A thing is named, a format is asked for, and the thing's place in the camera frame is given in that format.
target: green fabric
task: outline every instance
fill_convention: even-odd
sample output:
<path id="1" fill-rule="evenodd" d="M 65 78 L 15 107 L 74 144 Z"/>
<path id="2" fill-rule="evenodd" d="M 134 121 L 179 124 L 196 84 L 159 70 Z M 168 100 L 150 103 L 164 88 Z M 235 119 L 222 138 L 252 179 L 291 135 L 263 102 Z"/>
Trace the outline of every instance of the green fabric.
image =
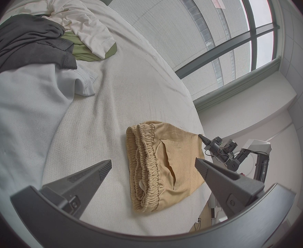
<path id="1" fill-rule="evenodd" d="M 72 31 L 65 32 L 62 38 L 71 40 L 74 43 L 74 49 L 72 51 L 72 55 L 76 58 L 76 60 L 85 60 L 85 61 L 102 60 L 101 58 L 93 54 L 91 50 L 84 43 L 82 43 L 79 37 L 75 35 Z M 115 43 L 106 53 L 105 59 L 114 55 L 116 51 L 117 51 L 117 45 Z"/>

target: window pane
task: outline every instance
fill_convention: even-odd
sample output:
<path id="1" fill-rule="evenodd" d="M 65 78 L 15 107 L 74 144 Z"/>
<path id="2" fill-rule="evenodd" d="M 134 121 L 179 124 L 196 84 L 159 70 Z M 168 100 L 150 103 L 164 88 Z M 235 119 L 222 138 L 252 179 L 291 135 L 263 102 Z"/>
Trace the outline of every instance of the window pane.
<path id="1" fill-rule="evenodd" d="M 219 64 L 221 78 L 215 73 L 215 66 Z M 182 79 L 195 100 L 223 85 L 249 73 L 251 71 L 251 42 L 225 53 L 218 59 L 204 65 Z"/>
<path id="2" fill-rule="evenodd" d="M 109 6 L 137 29 L 177 71 L 248 31 L 241 0 L 113 0 Z M 214 63 L 218 83 L 222 67 Z"/>
<path id="3" fill-rule="evenodd" d="M 272 23 L 271 11 L 267 0 L 249 0 L 253 10 L 256 27 Z"/>
<path id="4" fill-rule="evenodd" d="M 273 55 L 273 31 L 257 38 L 256 68 L 269 63 Z"/>

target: textured white fabric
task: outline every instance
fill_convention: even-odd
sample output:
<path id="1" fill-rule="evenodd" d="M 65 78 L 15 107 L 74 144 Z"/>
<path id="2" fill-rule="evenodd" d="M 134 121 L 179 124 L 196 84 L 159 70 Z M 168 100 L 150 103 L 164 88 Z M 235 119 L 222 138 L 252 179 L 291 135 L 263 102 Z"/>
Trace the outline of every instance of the textured white fabric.
<path id="1" fill-rule="evenodd" d="M 16 8 L 9 15 L 50 14 L 50 19 L 72 30 L 80 40 L 101 59 L 116 42 L 107 27 L 80 0 L 39 0 Z"/>
<path id="2" fill-rule="evenodd" d="M 29 185 L 41 188 L 54 133 L 75 93 L 95 94 L 96 76 L 80 64 L 76 70 L 30 64 L 0 73 L 0 212 L 23 239 L 30 235 L 9 197 Z"/>
<path id="3" fill-rule="evenodd" d="M 43 184 L 111 159 L 112 170 L 81 220 L 126 234 L 188 232 L 205 206 L 210 189 L 204 183 L 172 207 L 152 214 L 135 213 L 130 199 L 125 131 L 129 126 L 158 120 L 203 134 L 190 93 L 145 38 L 116 12 L 99 0 L 81 1 L 107 26 L 118 50 L 106 60 L 83 62 L 98 73 L 94 88 L 100 90 L 87 99 L 75 96 L 50 146 Z"/>

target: white bed sheet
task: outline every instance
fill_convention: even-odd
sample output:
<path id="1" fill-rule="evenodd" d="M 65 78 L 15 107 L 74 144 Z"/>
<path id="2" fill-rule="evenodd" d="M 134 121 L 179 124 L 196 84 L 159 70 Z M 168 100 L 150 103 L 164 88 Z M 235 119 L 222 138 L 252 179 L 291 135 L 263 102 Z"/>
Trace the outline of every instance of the white bed sheet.
<path id="1" fill-rule="evenodd" d="M 37 1 L 40 0 L 17 4 L 1 22 L 17 7 Z M 191 196 L 165 210 L 148 214 L 134 212 L 125 132 L 129 126 L 159 120 L 203 134 L 190 93 L 145 38 L 114 10 L 99 0 L 80 1 L 108 27 L 118 51 L 103 61 L 82 62 L 98 74 L 94 82 L 97 93 L 88 98 L 75 96 L 53 138 L 43 184 L 111 159 L 112 170 L 80 218 L 82 221 L 134 235 L 188 232 L 211 190 L 204 183 Z"/>

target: wooden floor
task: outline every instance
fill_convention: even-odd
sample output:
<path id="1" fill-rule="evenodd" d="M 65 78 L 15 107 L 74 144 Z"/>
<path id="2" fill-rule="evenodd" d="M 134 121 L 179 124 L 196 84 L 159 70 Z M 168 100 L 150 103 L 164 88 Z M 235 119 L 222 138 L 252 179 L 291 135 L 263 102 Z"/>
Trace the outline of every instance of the wooden floor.
<path id="1" fill-rule="evenodd" d="M 211 227 L 211 209 L 208 207 L 208 203 L 203 208 L 200 218 L 201 223 L 195 223 L 195 225 L 193 225 L 193 227 L 191 228 L 190 232 L 195 231 L 195 229 L 202 230 Z"/>

